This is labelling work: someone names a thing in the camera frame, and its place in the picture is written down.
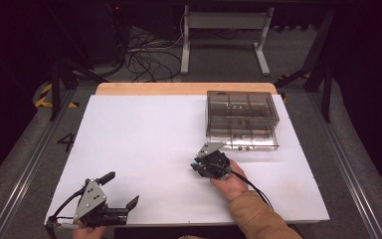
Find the human hand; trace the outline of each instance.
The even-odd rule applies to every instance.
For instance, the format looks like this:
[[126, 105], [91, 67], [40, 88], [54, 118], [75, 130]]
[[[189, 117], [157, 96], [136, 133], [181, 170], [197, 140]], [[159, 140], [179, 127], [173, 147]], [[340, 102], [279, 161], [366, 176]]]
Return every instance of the human hand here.
[[[238, 172], [244, 177], [247, 177], [244, 170], [234, 160], [230, 161], [232, 170]], [[210, 178], [210, 182], [217, 187], [222, 192], [223, 196], [229, 201], [234, 200], [237, 196], [248, 191], [248, 184], [232, 173], [224, 180]]]
[[83, 227], [83, 223], [80, 220], [74, 221], [74, 224], [81, 226], [82, 228], [73, 231], [73, 239], [100, 239], [106, 227], [101, 226], [95, 229], [91, 227]]

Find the metal stand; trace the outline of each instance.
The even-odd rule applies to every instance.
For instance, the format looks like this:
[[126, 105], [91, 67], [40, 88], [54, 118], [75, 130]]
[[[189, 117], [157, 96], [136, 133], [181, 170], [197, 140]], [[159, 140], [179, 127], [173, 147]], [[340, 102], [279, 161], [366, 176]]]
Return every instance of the metal stand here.
[[272, 21], [274, 8], [269, 8], [267, 13], [217, 13], [217, 12], [190, 12], [189, 6], [184, 11], [184, 47], [182, 49], [181, 74], [188, 74], [190, 58], [190, 28], [205, 29], [263, 29], [258, 43], [254, 43], [254, 49], [259, 60], [263, 75], [268, 76], [270, 70], [263, 54], [263, 46], [268, 35]]
[[81, 67], [80, 65], [63, 59], [54, 64], [52, 70], [52, 116], [50, 121], [53, 121], [61, 110], [61, 89], [60, 80], [68, 90], [75, 90], [78, 82], [73, 71], [78, 71], [97, 83], [106, 83], [107, 80], [94, 74], [93, 72]]
[[283, 77], [281, 80], [275, 83], [276, 88], [281, 88], [290, 82], [302, 77], [303, 75], [311, 72], [308, 80], [306, 81], [304, 88], [307, 92], [315, 92], [324, 80], [324, 89], [321, 103], [321, 111], [324, 119], [330, 122], [329, 119], [329, 105], [331, 94], [331, 82], [332, 82], [332, 60], [327, 59], [327, 56], [321, 55], [322, 48], [327, 37], [328, 30], [330, 28], [331, 21], [333, 19], [334, 9], [330, 9], [327, 12], [321, 26], [315, 36], [314, 42], [309, 49], [308, 55], [303, 63], [302, 69], [291, 74], [288, 77]]

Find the table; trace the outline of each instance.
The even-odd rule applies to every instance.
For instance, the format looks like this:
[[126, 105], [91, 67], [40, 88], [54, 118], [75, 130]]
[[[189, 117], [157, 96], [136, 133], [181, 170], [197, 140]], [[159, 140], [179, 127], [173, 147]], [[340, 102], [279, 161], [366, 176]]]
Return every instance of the table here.
[[[86, 178], [116, 171], [102, 187], [110, 207], [136, 195], [129, 226], [228, 225], [227, 201], [189, 165], [206, 141], [208, 90], [263, 91], [272, 84], [101, 84], [91, 97], [48, 216]], [[328, 220], [324, 202], [298, 143], [281, 96], [274, 95], [281, 121], [279, 149], [228, 152], [288, 223]], [[73, 200], [60, 216], [73, 216]]]

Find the cable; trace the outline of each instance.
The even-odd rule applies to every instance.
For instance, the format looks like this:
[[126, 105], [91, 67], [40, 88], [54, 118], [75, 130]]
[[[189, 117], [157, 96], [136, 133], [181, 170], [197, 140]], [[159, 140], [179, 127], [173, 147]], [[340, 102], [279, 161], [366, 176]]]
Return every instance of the cable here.
[[184, 15], [182, 14], [182, 17], [181, 17], [181, 21], [179, 22], [179, 29], [181, 29], [181, 36], [178, 38], [178, 40], [176, 40], [176, 42], [174, 42], [172, 45], [168, 46], [168, 47], [157, 47], [157, 48], [149, 48], [150, 50], [160, 50], [160, 49], [169, 49], [169, 48], [172, 48], [174, 47], [176, 44], [180, 44], [179, 41], [184, 37], [184, 31], [182, 30], [182, 21], [184, 20]]
[[79, 191], [75, 192], [70, 198], [68, 198], [59, 208], [58, 210], [54, 213], [54, 217], [57, 218], [58, 214], [62, 211], [62, 209], [64, 209], [65, 206], [68, 205], [68, 203], [70, 203], [74, 198], [78, 197], [78, 196], [81, 196], [83, 195], [83, 193], [85, 192], [84, 189], [80, 189]]
[[260, 190], [259, 188], [257, 188], [250, 180], [248, 180], [246, 177], [244, 177], [243, 175], [241, 175], [240, 173], [234, 171], [234, 170], [231, 170], [231, 173], [235, 174], [238, 178], [240, 178], [241, 180], [243, 180], [244, 182], [246, 182], [247, 184], [249, 184], [250, 186], [252, 186], [254, 188], [254, 190], [256, 190], [256, 192], [260, 195], [260, 197], [263, 199], [263, 201], [268, 204], [268, 206], [270, 208], [272, 208], [273, 211], [275, 211], [272, 207], [272, 204], [270, 203], [269, 199], [265, 196], [265, 194], [262, 192], [262, 190]]
[[74, 219], [74, 217], [57, 217], [57, 219]]
[[[179, 59], [179, 57], [169, 52], [149, 51], [147, 48], [141, 47], [143, 45], [148, 44], [148, 36], [145, 39], [139, 39], [136, 36], [134, 36], [130, 42], [133, 42], [134, 45], [131, 50], [127, 50], [127, 56], [129, 57], [129, 59], [126, 61], [125, 66], [128, 71], [135, 74], [135, 78], [132, 80], [132, 82], [138, 81], [138, 79], [142, 77], [144, 74], [148, 74], [150, 76], [151, 82], [157, 82], [157, 81], [167, 80], [167, 79], [170, 79], [171, 82], [173, 82], [173, 78], [180, 74], [179, 67], [178, 67], [178, 70], [175, 73], [173, 73], [170, 68], [162, 64], [159, 60], [155, 59], [153, 55], [154, 54], [169, 55], [173, 57], [178, 62], [178, 65], [180, 66], [181, 59]], [[158, 71], [160, 68], [166, 69], [169, 72], [169, 75], [167, 77], [155, 78], [154, 75], [156, 71]]]

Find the transparent container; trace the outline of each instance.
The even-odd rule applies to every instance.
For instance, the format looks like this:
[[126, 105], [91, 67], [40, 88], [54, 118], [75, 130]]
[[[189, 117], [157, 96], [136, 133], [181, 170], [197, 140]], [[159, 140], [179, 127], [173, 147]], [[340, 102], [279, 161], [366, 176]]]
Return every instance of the transparent container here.
[[223, 142], [236, 150], [277, 149], [278, 112], [270, 93], [207, 93], [209, 141]]

